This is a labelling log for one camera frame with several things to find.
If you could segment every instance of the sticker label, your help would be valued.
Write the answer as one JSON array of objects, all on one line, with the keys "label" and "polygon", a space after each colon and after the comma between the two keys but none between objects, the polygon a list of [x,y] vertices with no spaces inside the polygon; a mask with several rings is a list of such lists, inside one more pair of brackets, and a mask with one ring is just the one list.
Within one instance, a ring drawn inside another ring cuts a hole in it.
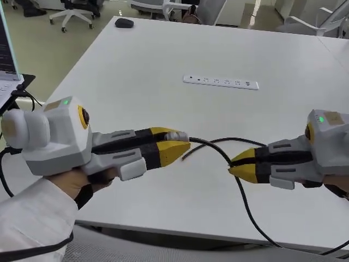
[{"label": "sticker label", "polygon": [[325,112],[323,114],[325,115],[326,120],[330,126],[338,126],[340,124],[344,124],[344,121],[340,116],[340,113],[338,112]]},{"label": "sticker label", "polygon": [[55,109],[55,108],[59,107],[60,104],[61,104],[61,100],[50,103],[45,107],[44,112],[49,111],[51,109]]}]

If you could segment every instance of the white power strip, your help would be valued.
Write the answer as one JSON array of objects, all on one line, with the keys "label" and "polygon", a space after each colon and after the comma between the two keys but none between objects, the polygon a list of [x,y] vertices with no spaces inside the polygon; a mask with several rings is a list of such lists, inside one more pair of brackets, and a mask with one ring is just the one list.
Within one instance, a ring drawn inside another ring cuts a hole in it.
[{"label": "white power strip", "polygon": [[241,79],[230,79],[230,78],[210,78],[208,76],[198,75],[185,75],[183,82],[199,85],[211,85],[211,86],[225,86],[259,90],[258,83],[256,81],[241,80]]}]

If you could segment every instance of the white table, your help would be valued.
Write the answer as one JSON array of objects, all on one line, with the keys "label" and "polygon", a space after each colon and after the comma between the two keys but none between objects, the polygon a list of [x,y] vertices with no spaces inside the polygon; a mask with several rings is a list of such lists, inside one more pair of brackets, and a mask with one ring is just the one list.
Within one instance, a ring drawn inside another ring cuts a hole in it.
[{"label": "white table", "polygon": [[[269,143],[301,134],[314,108],[349,112],[349,75],[316,37],[140,19],[132,19],[133,29],[119,29],[116,19],[49,99],[79,97],[96,132],[162,126],[204,139],[238,136]],[[256,80],[260,90],[185,84],[185,74]],[[231,157],[250,147],[221,146]],[[15,192],[35,180],[19,156],[3,162]],[[349,203],[325,188],[244,187],[260,227],[283,245],[332,248],[349,238]],[[115,181],[78,220],[265,242],[246,215],[225,161],[210,148],[141,178]]]},{"label": "white table", "polygon": [[319,37],[328,51],[349,72],[349,40],[331,37]]}]

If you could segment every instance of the computer mouse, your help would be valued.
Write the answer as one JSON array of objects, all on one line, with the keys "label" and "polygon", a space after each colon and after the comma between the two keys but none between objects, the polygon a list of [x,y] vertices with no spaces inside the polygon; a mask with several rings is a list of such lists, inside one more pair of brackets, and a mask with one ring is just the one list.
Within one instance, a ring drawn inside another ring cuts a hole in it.
[{"label": "computer mouse", "polygon": [[115,26],[118,28],[132,28],[135,23],[126,18],[119,18],[115,22]]}]

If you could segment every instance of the chair base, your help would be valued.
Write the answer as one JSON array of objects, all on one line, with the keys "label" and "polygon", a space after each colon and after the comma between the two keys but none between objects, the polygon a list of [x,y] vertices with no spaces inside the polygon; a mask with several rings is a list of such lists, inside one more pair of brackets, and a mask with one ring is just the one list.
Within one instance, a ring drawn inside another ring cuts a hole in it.
[{"label": "chair base", "polygon": [[82,19],[83,21],[86,21],[90,24],[90,29],[93,28],[92,26],[92,21],[90,19],[88,19],[87,17],[85,17],[83,14],[89,14],[92,17],[94,16],[93,13],[91,11],[88,10],[81,10],[81,9],[67,9],[61,12],[58,12],[56,14],[50,15],[50,23],[53,25],[53,19],[56,17],[60,17],[60,16],[65,16],[63,22],[62,22],[62,31],[63,28],[65,28],[65,25],[68,23],[68,21],[70,20],[70,18],[72,16],[76,16],[80,19]]}]

